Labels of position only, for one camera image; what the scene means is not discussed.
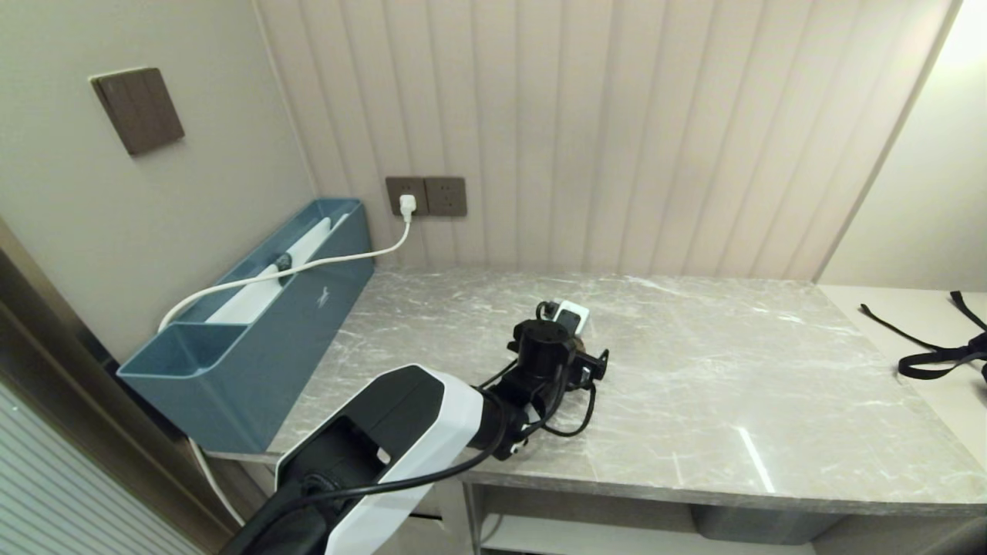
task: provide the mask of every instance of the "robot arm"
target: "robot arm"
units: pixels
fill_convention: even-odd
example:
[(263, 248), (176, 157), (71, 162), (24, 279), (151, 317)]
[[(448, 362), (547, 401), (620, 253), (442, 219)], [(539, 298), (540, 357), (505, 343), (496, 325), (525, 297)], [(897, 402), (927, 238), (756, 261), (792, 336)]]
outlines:
[[(588, 311), (543, 304), (561, 322), (543, 320), (539, 305), (538, 319), (514, 328), (517, 359), (480, 387), (416, 364), (377, 376), (278, 461), (277, 491), (221, 555), (371, 555), (432, 483), (505, 460), (542, 428), (572, 435), (547, 423), (567, 391), (595, 394), (608, 352), (581, 349)], [(482, 451), (450, 467), (465, 447)]]

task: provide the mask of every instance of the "marble countertop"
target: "marble countertop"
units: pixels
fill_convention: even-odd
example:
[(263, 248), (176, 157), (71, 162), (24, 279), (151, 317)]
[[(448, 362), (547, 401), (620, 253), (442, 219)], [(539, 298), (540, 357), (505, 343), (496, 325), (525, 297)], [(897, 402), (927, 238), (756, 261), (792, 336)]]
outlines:
[[(482, 382), (549, 298), (588, 307), (587, 350), (611, 351), (592, 423), (574, 438), (537, 433), (464, 481), (827, 513), (987, 511), (987, 472), (803, 281), (378, 270), (268, 451), (391, 368)], [(556, 428), (575, 428), (585, 402), (567, 396)]]

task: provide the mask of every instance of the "black strap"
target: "black strap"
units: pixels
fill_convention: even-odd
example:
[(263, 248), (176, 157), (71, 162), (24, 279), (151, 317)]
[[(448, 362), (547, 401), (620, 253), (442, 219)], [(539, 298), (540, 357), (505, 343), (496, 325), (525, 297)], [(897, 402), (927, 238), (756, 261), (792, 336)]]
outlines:
[(974, 324), (980, 326), (981, 330), (987, 332), (987, 324), (984, 324), (984, 321), (966, 306), (966, 302), (963, 300), (963, 293), (959, 291), (950, 291), (949, 296), (952, 297), (952, 304), (956, 305), (956, 308), (959, 309), (960, 312), (972, 320)]
[(873, 312), (871, 312), (871, 310), (868, 308), (868, 306), (866, 304), (862, 304), (861, 305), (861, 312), (863, 312), (865, 315), (867, 315), (869, 318), (871, 318), (872, 320), (874, 320), (875, 322), (877, 322), (881, 326), (884, 326), (885, 328), (887, 328), (888, 330), (891, 330), (892, 332), (898, 334), (899, 336), (901, 336), (901, 337), (903, 337), (903, 338), (905, 338), (907, 340), (910, 340), (912, 343), (915, 343), (917, 345), (921, 345), (922, 347), (924, 347), (926, 349), (929, 349), (931, 351), (945, 351), (946, 350), (945, 347), (940, 347), (938, 345), (933, 345), (931, 343), (926, 343), (926, 342), (924, 342), (924, 341), (922, 341), (922, 340), (920, 340), (920, 339), (918, 339), (918, 338), (916, 338), (914, 336), (910, 336), (910, 335), (906, 334), (905, 332), (902, 332), (898, 328), (892, 326), (891, 324), (888, 324), (887, 322), (881, 320), (880, 318), (877, 318), (876, 316), (874, 316)]
[[(937, 353), (920, 353), (910, 355), (898, 361), (898, 373), (915, 379), (938, 379), (952, 372), (964, 364), (978, 359), (987, 359), (987, 353), (971, 353), (967, 347), (957, 347), (956, 349), (946, 349)], [(943, 362), (956, 361), (956, 364), (949, 368), (931, 369), (916, 368), (920, 364), (937, 364)]]
[[(987, 324), (977, 317), (967, 306), (966, 302), (963, 301), (963, 294), (959, 291), (952, 291), (949, 294), (952, 297), (952, 302), (956, 308), (962, 312), (967, 318), (973, 321), (976, 325), (980, 326), (985, 333), (978, 335), (977, 337), (970, 340), (970, 342), (963, 347), (956, 347), (952, 349), (947, 349), (945, 347), (940, 347), (938, 345), (933, 345), (931, 343), (926, 343), (914, 336), (910, 336), (905, 332), (899, 330), (895, 326), (881, 320), (871, 312), (866, 304), (861, 305), (861, 312), (867, 315), (869, 318), (877, 322), (878, 324), (884, 326), (885, 328), (891, 330), (892, 332), (898, 334), (899, 336), (925, 347), (932, 353), (920, 353), (918, 355), (910, 355), (904, 357), (898, 361), (898, 373), (915, 379), (938, 379), (946, 374), (952, 372), (964, 364), (971, 362), (973, 360), (983, 359), (987, 360)], [(955, 362), (953, 366), (949, 368), (931, 369), (931, 368), (917, 368), (916, 366), (923, 364), (942, 364), (942, 363)], [(984, 367), (982, 371), (984, 378), (987, 379), (987, 366)]]

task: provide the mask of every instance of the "brown wall switch panel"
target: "brown wall switch panel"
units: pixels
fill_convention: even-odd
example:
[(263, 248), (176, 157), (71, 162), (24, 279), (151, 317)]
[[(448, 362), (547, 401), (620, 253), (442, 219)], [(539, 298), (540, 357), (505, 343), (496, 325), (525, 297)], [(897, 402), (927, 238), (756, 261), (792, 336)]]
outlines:
[(426, 177), (428, 213), (433, 216), (466, 215), (466, 180), (463, 178)]
[(157, 68), (134, 69), (92, 79), (96, 96), (130, 155), (185, 136), (168, 88)]

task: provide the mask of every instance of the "electrical socket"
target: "electrical socket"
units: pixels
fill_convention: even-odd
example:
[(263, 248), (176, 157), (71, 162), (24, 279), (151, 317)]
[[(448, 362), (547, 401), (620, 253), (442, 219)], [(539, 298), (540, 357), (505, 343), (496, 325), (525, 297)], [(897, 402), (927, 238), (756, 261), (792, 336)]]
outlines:
[(425, 178), (428, 213), (433, 216), (466, 215), (466, 180), (463, 178)]
[(425, 179), (415, 177), (390, 177), (385, 178), (387, 186), (387, 197), (391, 201), (391, 212), (401, 215), (401, 195), (414, 195), (418, 205), (415, 208), (415, 216), (428, 214), (428, 197), (425, 194)]

